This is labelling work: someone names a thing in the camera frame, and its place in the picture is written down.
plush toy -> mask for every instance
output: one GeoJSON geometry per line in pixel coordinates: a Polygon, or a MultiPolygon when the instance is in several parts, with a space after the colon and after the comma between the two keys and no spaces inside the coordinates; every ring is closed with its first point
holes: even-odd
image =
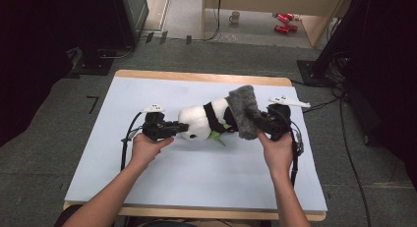
{"type": "Polygon", "coordinates": [[[219,139],[221,134],[239,132],[240,138],[254,140],[257,128],[246,117],[247,111],[259,111],[251,85],[241,86],[230,91],[229,96],[206,105],[182,109],[178,122],[188,124],[189,129],[181,133],[181,136],[188,141],[214,139],[223,143],[219,139]]]}

red object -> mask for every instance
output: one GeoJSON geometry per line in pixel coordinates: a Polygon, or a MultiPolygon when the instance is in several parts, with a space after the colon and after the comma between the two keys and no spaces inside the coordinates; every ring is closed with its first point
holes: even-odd
{"type": "Polygon", "coordinates": [[[298,29],[298,26],[295,26],[295,25],[286,25],[285,27],[291,31],[297,31],[298,29]]]}
{"type": "Polygon", "coordinates": [[[276,16],[280,21],[282,21],[284,24],[289,23],[289,19],[284,14],[278,14],[276,16]]]}
{"type": "Polygon", "coordinates": [[[292,15],[292,14],[284,14],[284,15],[287,19],[289,19],[289,21],[294,20],[294,15],[292,15]]]}
{"type": "Polygon", "coordinates": [[[276,25],[275,26],[275,31],[277,31],[277,32],[283,32],[283,33],[288,33],[289,28],[276,25]]]}

white fur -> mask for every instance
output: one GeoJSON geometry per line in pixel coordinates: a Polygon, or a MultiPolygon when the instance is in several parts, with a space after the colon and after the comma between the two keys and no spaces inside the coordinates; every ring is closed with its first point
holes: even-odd
{"type": "Polygon", "coordinates": [[[181,133],[181,136],[188,141],[203,141],[209,137],[211,128],[206,111],[203,106],[187,107],[180,111],[178,122],[188,124],[188,131],[181,133]]]}
{"type": "MultiPolygon", "coordinates": [[[[224,124],[224,112],[229,106],[225,98],[218,98],[211,102],[212,109],[218,122],[224,124]]],[[[209,137],[211,128],[209,119],[203,106],[187,107],[180,111],[178,122],[188,124],[188,131],[181,133],[181,136],[188,141],[203,141],[209,137]]]]}

person's right hand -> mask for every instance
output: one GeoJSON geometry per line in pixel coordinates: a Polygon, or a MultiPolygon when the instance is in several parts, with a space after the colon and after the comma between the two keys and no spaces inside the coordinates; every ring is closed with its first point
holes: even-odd
{"type": "Polygon", "coordinates": [[[263,131],[258,130],[258,138],[264,147],[264,157],[272,176],[289,177],[292,162],[292,138],[286,133],[279,141],[270,140],[263,131]]]}
{"type": "Polygon", "coordinates": [[[174,138],[155,142],[145,134],[137,134],[133,138],[132,158],[129,165],[139,169],[146,169],[160,153],[160,150],[172,142],[174,142],[174,138]]]}

table edge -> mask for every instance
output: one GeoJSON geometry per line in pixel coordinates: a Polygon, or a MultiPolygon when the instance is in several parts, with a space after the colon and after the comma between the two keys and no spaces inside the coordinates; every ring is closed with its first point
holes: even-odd
{"type": "Polygon", "coordinates": [[[171,81],[292,86],[291,81],[287,78],[222,75],[222,74],[206,74],[206,73],[160,72],[160,71],[121,69],[121,70],[118,70],[114,76],[123,77],[123,78],[142,78],[142,79],[158,79],[158,80],[171,80],[171,81]]]}
{"type": "MultiPolygon", "coordinates": [[[[84,204],[85,201],[64,202],[65,210],[71,205],[84,204]]],[[[309,221],[323,221],[326,219],[326,211],[304,211],[309,221]]],[[[187,208],[187,207],[148,207],[138,205],[123,205],[118,215],[147,216],[147,217],[174,217],[174,218],[205,218],[205,219],[254,219],[254,220],[278,220],[277,211],[267,209],[238,209],[238,208],[187,208]]]]}

